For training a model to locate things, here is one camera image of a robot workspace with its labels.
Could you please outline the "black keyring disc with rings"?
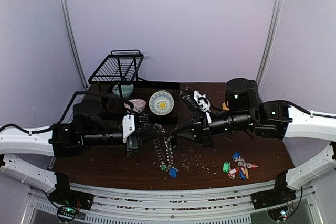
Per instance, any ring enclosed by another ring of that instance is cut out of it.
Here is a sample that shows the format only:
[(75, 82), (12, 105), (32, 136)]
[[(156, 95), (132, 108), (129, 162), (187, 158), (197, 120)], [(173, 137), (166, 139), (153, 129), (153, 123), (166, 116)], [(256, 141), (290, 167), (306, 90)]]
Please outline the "black keyring disc with rings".
[[(154, 130), (165, 130), (165, 129), (162, 125), (155, 123)], [(169, 169), (171, 167), (174, 167), (172, 138), (173, 137), (170, 135), (167, 135), (165, 131), (165, 135), (163, 137), (153, 139), (155, 153), (159, 160), (160, 166), (165, 165), (166, 170), (163, 172), (167, 172), (167, 173), (169, 173)]]

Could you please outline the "yellow dotted plate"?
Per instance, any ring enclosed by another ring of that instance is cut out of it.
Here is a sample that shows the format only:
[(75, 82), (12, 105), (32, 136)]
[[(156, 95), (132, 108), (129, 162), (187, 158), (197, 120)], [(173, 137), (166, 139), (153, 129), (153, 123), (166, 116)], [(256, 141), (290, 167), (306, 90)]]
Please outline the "yellow dotted plate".
[(225, 111), (229, 111), (229, 107), (226, 105), (226, 102), (222, 104), (222, 109)]

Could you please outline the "blue key tag on disc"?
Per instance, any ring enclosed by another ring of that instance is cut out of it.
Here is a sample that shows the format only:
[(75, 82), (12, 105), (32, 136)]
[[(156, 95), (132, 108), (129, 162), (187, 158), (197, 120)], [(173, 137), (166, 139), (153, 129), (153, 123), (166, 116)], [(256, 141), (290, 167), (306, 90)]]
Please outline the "blue key tag on disc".
[(169, 175), (173, 178), (176, 178), (178, 176), (178, 169), (175, 167), (171, 167), (169, 169)]

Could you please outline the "green key tag in pile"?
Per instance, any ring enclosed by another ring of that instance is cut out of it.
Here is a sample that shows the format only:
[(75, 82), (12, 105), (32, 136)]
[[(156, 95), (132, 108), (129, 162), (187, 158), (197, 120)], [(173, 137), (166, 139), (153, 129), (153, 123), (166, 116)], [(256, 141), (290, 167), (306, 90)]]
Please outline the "green key tag in pile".
[(223, 172), (224, 172), (224, 173), (228, 173), (229, 170), (230, 170), (230, 162), (225, 162), (225, 163), (223, 164)]

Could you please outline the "teal ceramic bowl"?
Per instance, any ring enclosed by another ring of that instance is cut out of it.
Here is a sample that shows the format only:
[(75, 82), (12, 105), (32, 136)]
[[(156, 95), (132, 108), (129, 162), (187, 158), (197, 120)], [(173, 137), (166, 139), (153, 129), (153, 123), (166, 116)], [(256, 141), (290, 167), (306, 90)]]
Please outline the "teal ceramic bowl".
[(116, 84), (112, 87), (112, 92), (119, 97), (122, 96), (123, 98), (128, 99), (133, 93), (133, 89), (133, 84), (121, 84), (120, 86)]

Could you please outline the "blue key tag in pile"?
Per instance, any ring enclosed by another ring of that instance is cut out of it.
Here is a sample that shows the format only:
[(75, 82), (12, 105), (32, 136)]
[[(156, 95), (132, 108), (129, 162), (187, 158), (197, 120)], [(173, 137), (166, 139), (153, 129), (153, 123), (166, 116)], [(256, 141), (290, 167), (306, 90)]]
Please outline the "blue key tag in pile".
[(236, 151), (233, 156), (232, 156), (232, 159), (233, 161), (235, 161), (236, 159), (238, 159), (240, 157), (240, 152), (239, 151)]

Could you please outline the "red key tag in pile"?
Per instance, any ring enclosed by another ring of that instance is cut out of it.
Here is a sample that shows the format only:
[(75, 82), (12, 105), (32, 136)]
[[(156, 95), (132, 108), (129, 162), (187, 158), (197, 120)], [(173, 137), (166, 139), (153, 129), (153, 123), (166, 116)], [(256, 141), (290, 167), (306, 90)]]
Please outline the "red key tag in pile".
[(238, 174), (238, 173), (239, 173), (239, 168), (235, 167), (235, 168), (228, 171), (228, 176), (229, 176), (229, 178), (234, 179), (236, 177), (236, 174)]

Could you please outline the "yellow key tag in pile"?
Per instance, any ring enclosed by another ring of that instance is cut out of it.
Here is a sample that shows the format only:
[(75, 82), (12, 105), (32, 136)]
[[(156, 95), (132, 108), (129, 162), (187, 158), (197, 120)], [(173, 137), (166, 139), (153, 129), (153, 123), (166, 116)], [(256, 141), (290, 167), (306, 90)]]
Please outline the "yellow key tag in pile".
[(245, 177), (246, 177), (246, 179), (249, 179), (248, 169), (247, 169), (247, 168), (244, 168), (244, 172), (245, 172)]

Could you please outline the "red headed silver key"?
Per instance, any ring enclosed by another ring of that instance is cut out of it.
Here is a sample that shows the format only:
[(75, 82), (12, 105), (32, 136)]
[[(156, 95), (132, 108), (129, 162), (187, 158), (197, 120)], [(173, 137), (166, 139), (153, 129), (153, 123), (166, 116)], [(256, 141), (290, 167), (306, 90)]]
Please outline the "red headed silver key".
[(257, 169), (259, 166), (256, 164), (251, 164), (251, 163), (247, 163), (246, 164), (246, 168), (247, 169)]

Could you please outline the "left circuit board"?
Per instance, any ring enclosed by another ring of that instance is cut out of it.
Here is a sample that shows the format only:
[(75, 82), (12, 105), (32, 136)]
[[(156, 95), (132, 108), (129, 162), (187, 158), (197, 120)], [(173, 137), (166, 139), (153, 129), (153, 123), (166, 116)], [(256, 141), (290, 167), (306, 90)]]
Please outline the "left circuit board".
[(61, 206), (56, 212), (56, 216), (60, 221), (69, 222), (73, 221), (78, 215), (78, 211), (72, 207)]

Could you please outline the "circuit board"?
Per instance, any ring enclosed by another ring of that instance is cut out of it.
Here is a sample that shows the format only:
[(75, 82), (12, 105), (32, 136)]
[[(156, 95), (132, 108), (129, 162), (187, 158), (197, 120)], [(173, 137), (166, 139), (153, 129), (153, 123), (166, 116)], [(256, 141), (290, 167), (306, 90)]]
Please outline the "circuit board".
[(60, 221), (69, 222), (73, 221), (78, 215), (78, 211), (72, 207), (61, 206), (56, 212), (56, 216)]
[(268, 211), (269, 218), (277, 222), (287, 220), (290, 215), (291, 209), (289, 207), (274, 208)]

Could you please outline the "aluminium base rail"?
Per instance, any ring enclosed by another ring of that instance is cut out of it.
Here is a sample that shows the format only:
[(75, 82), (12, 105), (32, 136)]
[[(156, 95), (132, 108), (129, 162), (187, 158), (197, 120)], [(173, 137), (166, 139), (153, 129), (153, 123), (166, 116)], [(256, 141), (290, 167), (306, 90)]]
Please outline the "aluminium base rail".
[(128, 190), (72, 183), (74, 190), (93, 194), (90, 210), (81, 210), (74, 223), (274, 223), (272, 210), (296, 212), (286, 223), (324, 223), (311, 184), (297, 199), (271, 208), (255, 209), (254, 192), (272, 189), (273, 181), (195, 190)]

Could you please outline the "right aluminium frame post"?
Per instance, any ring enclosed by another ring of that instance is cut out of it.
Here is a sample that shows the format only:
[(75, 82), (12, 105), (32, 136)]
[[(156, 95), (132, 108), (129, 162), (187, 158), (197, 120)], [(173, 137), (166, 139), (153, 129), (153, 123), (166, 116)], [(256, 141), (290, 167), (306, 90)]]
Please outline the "right aluminium frame post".
[(276, 31), (281, 18), (282, 5), (283, 0), (274, 0), (266, 42), (256, 77), (256, 82), (259, 90), (261, 90), (262, 84), (265, 81), (268, 67), (270, 64), (272, 51), (275, 45)]

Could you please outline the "aluminium frame post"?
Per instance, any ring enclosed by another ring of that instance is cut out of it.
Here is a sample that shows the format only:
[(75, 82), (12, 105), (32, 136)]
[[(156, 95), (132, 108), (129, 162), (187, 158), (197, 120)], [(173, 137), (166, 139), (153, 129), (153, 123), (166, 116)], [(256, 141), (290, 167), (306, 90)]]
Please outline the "aluminium frame post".
[(71, 18), (69, 14), (67, 0), (60, 0), (60, 5), (61, 5), (62, 14), (63, 14), (64, 22), (65, 22), (66, 34), (67, 34), (67, 39), (68, 39), (69, 46), (70, 46), (71, 55), (75, 63), (75, 69), (79, 76), (83, 89), (86, 89), (88, 87), (88, 84), (87, 84), (85, 73), (82, 68), (80, 58), (79, 58), (78, 49), (77, 49), (77, 45), (76, 45), (76, 41), (74, 37), (74, 32), (73, 32), (73, 28), (71, 24)]
[(270, 64), (272, 51), (275, 45), (276, 31), (281, 18), (282, 5), (283, 0), (274, 0), (266, 42), (256, 77), (256, 82), (259, 90), (261, 90), (262, 84), (265, 81), (268, 67)]

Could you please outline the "left aluminium frame post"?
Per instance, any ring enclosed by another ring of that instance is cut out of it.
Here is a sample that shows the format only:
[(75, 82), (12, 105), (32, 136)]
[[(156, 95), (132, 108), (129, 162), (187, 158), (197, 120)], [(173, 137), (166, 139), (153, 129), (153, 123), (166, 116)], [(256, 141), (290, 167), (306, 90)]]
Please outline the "left aluminium frame post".
[(71, 18), (69, 14), (67, 0), (60, 0), (60, 5), (61, 5), (62, 14), (63, 14), (64, 22), (65, 22), (66, 34), (67, 34), (67, 39), (68, 39), (69, 46), (70, 46), (71, 55), (75, 63), (75, 69), (79, 76), (83, 89), (86, 89), (88, 87), (88, 84), (87, 84), (85, 73), (82, 68), (80, 58), (79, 58), (78, 49), (77, 49), (77, 45), (76, 45), (76, 41), (74, 37), (74, 32), (73, 32), (73, 28), (71, 24)]

